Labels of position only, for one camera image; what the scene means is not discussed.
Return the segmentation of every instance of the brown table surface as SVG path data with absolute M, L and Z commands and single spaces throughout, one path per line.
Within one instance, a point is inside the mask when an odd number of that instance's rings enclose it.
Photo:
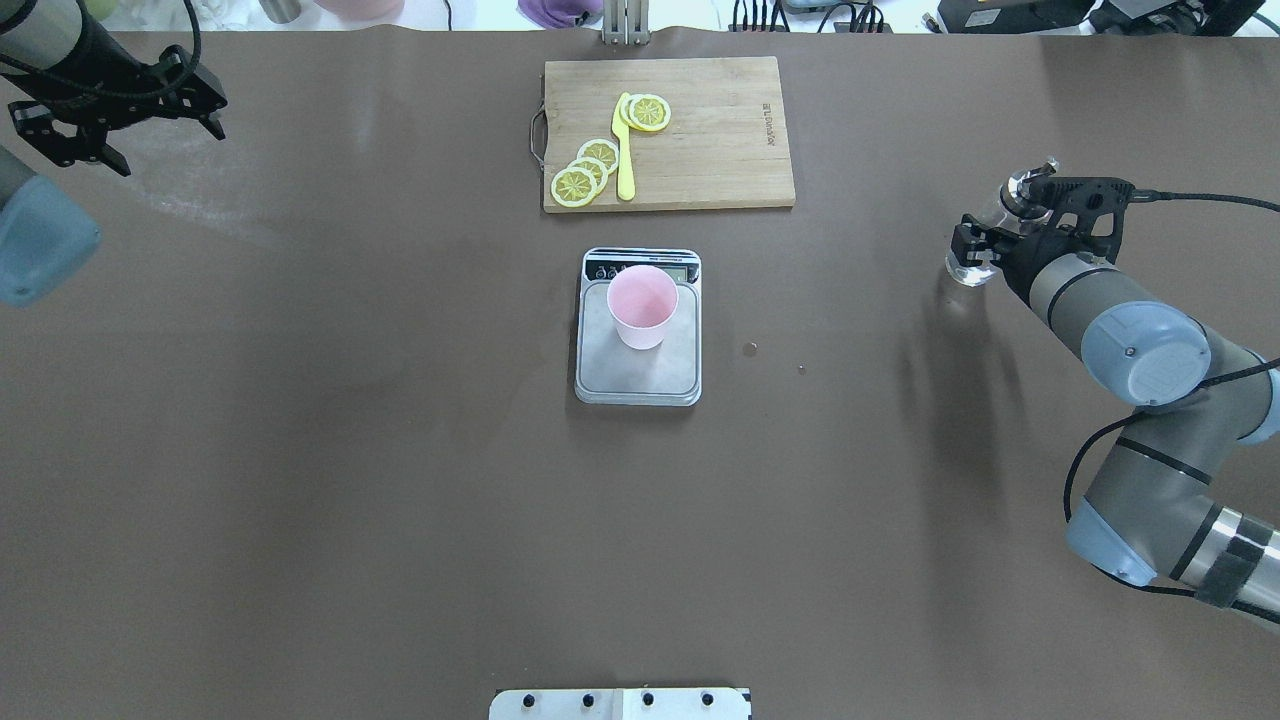
M 539 209 L 543 61 L 769 54 L 794 210 Z M 940 278 L 961 213 L 1048 152 L 1280 197 L 1280 42 L 381 28 L 205 56 L 225 142 L 119 132 L 125 179 L 5 138 L 105 240 L 0 309 L 0 715 L 481 719 L 499 688 L 644 683 L 750 687 L 760 719 L 1280 706 L 1276 635 L 1068 550 L 1066 466 L 1128 409 L 1002 283 Z M 1275 228 L 1135 206 L 1120 264 L 1274 356 Z M 695 407 L 573 396 L 607 243 L 703 255 Z M 1213 495 L 1280 519 L 1277 466 L 1238 451 Z

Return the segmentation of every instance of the metal bracket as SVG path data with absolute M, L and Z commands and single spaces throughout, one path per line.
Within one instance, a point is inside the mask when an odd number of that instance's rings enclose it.
M 604 0 L 605 45 L 649 45 L 649 0 Z
M 502 691 L 489 720 L 751 720 L 746 688 Z

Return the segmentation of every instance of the pink cup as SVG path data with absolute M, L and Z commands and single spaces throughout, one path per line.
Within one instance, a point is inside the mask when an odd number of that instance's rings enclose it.
M 667 337 L 680 293 L 667 273 L 653 265 L 631 265 L 609 282 L 604 300 L 622 342 L 649 350 Z

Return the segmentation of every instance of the digital kitchen scale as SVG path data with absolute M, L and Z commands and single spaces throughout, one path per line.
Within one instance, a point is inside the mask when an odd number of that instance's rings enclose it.
M 622 343 L 605 304 L 609 281 L 631 265 L 654 265 L 676 281 L 678 302 L 653 350 Z M 703 395 L 703 260 L 690 250 L 593 247 L 582 256 L 573 392 L 599 405 L 687 407 Z

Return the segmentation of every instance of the yellow knife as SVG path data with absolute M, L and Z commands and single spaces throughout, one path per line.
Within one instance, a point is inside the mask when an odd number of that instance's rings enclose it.
M 613 135 L 618 136 L 618 200 L 636 196 L 636 177 L 631 172 L 631 126 L 622 119 L 623 102 L 630 99 L 631 94 L 623 92 L 613 106 Z

